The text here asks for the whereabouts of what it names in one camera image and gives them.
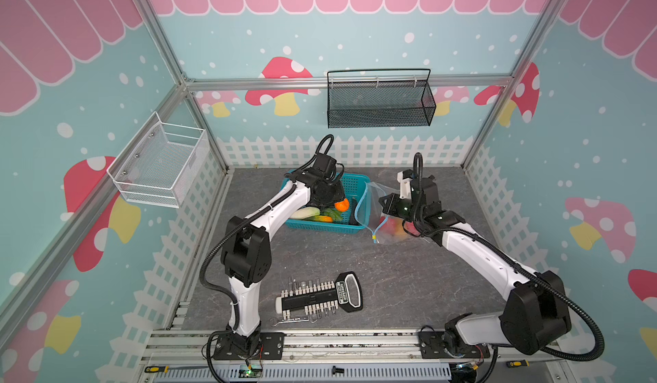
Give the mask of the white green toy cabbage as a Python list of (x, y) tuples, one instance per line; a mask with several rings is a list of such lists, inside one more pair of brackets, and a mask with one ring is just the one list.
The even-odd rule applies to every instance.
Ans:
[(306, 220), (321, 215), (319, 208), (315, 207), (304, 207), (295, 211), (291, 215), (292, 220)]

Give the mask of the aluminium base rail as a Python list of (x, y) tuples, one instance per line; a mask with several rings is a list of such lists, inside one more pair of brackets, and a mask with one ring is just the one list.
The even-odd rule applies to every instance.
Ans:
[[(210, 342), (208, 331), (158, 331), (138, 362), (137, 382), (448, 382), (472, 372), (490, 382), (572, 382), (563, 362), (538, 352), (527, 356), (481, 345), (453, 358), (429, 328), (294, 329), (265, 336), (257, 352), (244, 357), (227, 343)], [(526, 360), (527, 367), (506, 367)], [(149, 365), (205, 366), (145, 374)]]

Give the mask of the black screwdriver bit set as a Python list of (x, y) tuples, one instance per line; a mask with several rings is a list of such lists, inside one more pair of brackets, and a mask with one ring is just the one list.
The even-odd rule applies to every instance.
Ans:
[(297, 314), (314, 321), (338, 310), (354, 313), (364, 309), (361, 284), (353, 271), (340, 273), (331, 281), (293, 280), (291, 286), (275, 300), (275, 312), (284, 321), (292, 321)]

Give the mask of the teal plastic basket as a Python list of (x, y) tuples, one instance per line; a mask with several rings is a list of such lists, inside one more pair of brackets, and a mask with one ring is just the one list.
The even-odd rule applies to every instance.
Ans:
[[(286, 226), (292, 229), (310, 230), (316, 232), (335, 232), (342, 234), (356, 234), (365, 229), (371, 218), (371, 192), (368, 184), (371, 180), (362, 174), (344, 174), (342, 184), (346, 197), (350, 202), (350, 208), (342, 213), (341, 222), (323, 223), (314, 220), (287, 220)], [(353, 203), (359, 204), (358, 221), (359, 226), (349, 224), (350, 212)]]

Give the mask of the yellow handled screwdriver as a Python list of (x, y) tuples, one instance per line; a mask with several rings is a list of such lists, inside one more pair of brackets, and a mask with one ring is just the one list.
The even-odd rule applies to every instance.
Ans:
[(520, 367), (527, 367), (529, 365), (529, 362), (526, 360), (516, 360), (516, 361), (509, 361), (506, 362), (506, 367), (513, 369), (513, 368), (520, 368)]
[(169, 366), (169, 365), (149, 365), (144, 368), (145, 374), (166, 374), (173, 370), (195, 370), (205, 369), (205, 366)]

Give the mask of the dark toy eggplant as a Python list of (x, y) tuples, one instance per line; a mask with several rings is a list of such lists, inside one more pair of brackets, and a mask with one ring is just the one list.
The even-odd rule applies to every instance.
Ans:
[(359, 211), (359, 204), (357, 202), (354, 202), (349, 217), (349, 224), (351, 226), (359, 226), (358, 211)]

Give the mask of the clear zip top bag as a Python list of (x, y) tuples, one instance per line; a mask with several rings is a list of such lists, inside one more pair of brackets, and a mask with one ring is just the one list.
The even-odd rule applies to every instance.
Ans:
[(366, 184), (353, 217), (368, 229), (374, 244), (395, 244), (420, 236), (410, 222), (412, 203), (400, 191), (376, 182)]

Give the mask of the yellow handled screwdriver left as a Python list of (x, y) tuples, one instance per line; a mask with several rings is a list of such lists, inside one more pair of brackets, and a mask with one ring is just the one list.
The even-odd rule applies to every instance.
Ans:
[(205, 369), (205, 366), (169, 366), (169, 365), (149, 365), (144, 368), (145, 374), (166, 374), (173, 370), (195, 370)]

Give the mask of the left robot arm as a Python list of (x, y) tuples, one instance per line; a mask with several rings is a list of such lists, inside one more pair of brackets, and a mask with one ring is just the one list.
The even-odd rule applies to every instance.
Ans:
[(270, 243), (283, 224), (308, 205), (348, 210), (342, 174), (316, 168), (288, 173), (285, 186), (265, 205), (246, 218), (235, 216), (229, 220), (224, 237), (201, 264), (200, 284), (230, 299), (229, 323), (223, 331), (214, 333), (214, 338), (231, 345), (232, 352), (244, 357), (257, 352), (260, 283), (272, 265)]

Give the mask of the orange toy tomato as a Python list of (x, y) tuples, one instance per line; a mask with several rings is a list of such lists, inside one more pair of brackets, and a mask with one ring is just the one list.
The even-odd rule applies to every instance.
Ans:
[(341, 213), (347, 212), (349, 208), (350, 208), (350, 202), (347, 198), (343, 199), (338, 203), (335, 203), (335, 209)]

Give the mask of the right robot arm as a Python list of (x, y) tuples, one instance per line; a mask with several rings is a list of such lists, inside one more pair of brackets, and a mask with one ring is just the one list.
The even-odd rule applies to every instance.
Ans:
[[(411, 223), (414, 234), (431, 239), (482, 275), (505, 300), (501, 312), (464, 314), (445, 325), (443, 339), (453, 354), (475, 345), (511, 346), (525, 355), (545, 352), (573, 362), (591, 362), (602, 356), (605, 340), (591, 316), (566, 297), (564, 283), (554, 272), (543, 273), (519, 263), (481, 237), (464, 218), (439, 203), (425, 206), (419, 199), (396, 194), (378, 203), (387, 215)], [(594, 337), (585, 353), (560, 352), (550, 344), (571, 331), (576, 314)]]

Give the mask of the yellow handled screwdriver right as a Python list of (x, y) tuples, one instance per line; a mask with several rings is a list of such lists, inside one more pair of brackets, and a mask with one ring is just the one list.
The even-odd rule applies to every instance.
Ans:
[(506, 362), (506, 367), (513, 369), (513, 368), (520, 368), (520, 367), (527, 367), (529, 365), (529, 362), (526, 360), (516, 360), (516, 361), (509, 361)]

